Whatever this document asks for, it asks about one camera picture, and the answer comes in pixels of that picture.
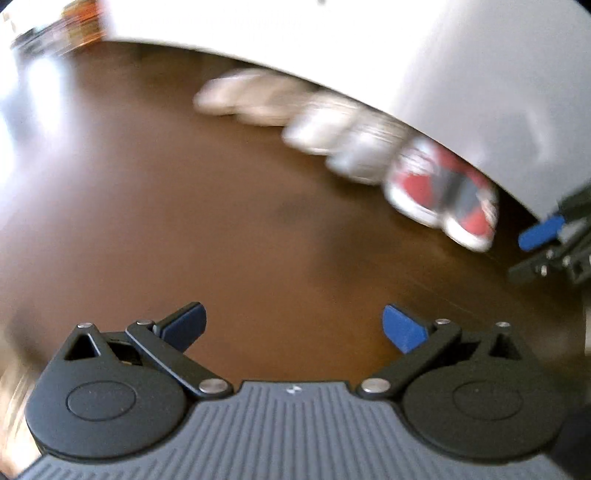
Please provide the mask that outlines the red grey slipper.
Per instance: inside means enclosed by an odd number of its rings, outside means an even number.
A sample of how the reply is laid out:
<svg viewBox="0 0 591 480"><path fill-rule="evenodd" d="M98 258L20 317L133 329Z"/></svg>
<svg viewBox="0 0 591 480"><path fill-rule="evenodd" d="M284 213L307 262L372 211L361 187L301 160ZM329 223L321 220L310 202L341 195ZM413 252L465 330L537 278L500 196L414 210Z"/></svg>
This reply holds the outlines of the red grey slipper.
<svg viewBox="0 0 591 480"><path fill-rule="evenodd" d="M498 216L496 185L480 171L466 167L444 211L444 233L464 248L484 253L492 247Z"/></svg>
<svg viewBox="0 0 591 480"><path fill-rule="evenodd" d="M384 179L385 198L401 214L437 228L461 167L454 153L428 137L416 135L398 152Z"/></svg>

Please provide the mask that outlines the white pink sneaker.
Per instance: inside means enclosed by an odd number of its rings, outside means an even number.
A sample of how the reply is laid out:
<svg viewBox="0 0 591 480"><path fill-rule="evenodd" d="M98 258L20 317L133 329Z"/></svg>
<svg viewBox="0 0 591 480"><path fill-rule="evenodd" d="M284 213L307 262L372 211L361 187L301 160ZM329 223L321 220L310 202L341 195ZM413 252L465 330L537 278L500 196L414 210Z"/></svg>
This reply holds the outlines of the white pink sneaker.
<svg viewBox="0 0 591 480"><path fill-rule="evenodd" d="M366 106L341 94L322 90L288 122L283 143L310 155L328 155Z"/></svg>

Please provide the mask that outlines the beige fuzzy slipper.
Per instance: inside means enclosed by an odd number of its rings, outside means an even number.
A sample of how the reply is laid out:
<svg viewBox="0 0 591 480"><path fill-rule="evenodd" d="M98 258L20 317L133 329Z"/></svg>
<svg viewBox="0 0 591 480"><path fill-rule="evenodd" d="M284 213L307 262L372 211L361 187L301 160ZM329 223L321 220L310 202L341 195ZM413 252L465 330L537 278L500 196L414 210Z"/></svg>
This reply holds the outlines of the beige fuzzy slipper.
<svg viewBox="0 0 591 480"><path fill-rule="evenodd" d="M232 115L245 88L270 74L270 70L262 68L238 68L225 72L200 88L193 96L193 107L207 115Z"/></svg>

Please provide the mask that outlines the beige quilted slipper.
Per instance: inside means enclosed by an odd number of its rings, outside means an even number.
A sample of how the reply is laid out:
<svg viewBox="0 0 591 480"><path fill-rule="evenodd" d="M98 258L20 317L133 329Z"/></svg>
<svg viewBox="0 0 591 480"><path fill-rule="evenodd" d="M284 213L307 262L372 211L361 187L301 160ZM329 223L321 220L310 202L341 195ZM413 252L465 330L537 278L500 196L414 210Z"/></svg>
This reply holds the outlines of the beige quilted slipper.
<svg viewBox="0 0 591 480"><path fill-rule="evenodd" d="M290 76L267 75L238 96L236 118L245 124L283 127L318 91L314 84Z"/></svg>

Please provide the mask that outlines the white cabinet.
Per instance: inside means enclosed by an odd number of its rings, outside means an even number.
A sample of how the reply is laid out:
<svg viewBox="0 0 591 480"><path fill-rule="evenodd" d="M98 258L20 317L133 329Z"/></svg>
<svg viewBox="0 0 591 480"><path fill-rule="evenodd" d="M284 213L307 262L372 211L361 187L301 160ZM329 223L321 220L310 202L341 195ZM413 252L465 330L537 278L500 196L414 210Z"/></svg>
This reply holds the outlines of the white cabinet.
<svg viewBox="0 0 591 480"><path fill-rule="evenodd" d="M107 1L112 40L242 59L443 144L538 217L590 178L590 15L575 1Z"/></svg>

